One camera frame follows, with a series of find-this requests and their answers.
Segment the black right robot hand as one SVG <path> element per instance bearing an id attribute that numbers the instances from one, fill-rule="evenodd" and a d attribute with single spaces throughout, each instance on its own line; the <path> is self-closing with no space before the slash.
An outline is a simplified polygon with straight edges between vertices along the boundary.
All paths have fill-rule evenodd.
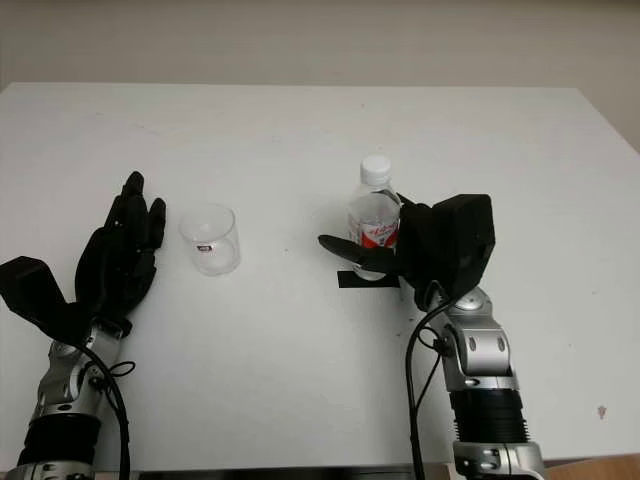
<path id="1" fill-rule="evenodd" d="M 414 301 L 419 310 L 428 312 L 436 300 L 445 300 L 442 291 L 444 275 L 437 271 L 441 261 L 436 255 L 438 246 L 434 224 L 434 209 L 424 203 L 415 203 L 400 197 L 399 229 L 396 247 L 366 247 L 354 241 L 323 234 L 319 244 L 330 253 L 341 257 L 361 272 L 402 278 L 414 290 Z"/>

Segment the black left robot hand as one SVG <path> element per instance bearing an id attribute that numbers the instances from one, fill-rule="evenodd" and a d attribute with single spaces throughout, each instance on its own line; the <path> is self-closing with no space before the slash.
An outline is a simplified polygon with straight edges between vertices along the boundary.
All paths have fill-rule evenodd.
<path id="1" fill-rule="evenodd" d="M 166 203 L 147 204 L 144 177 L 132 172 L 116 195 L 103 226 L 80 256 L 75 275 L 76 301 L 99 321 L 127 336 L 129 314 L 148 293 L 156 274 L 155 254 L 166 226 Z"/>

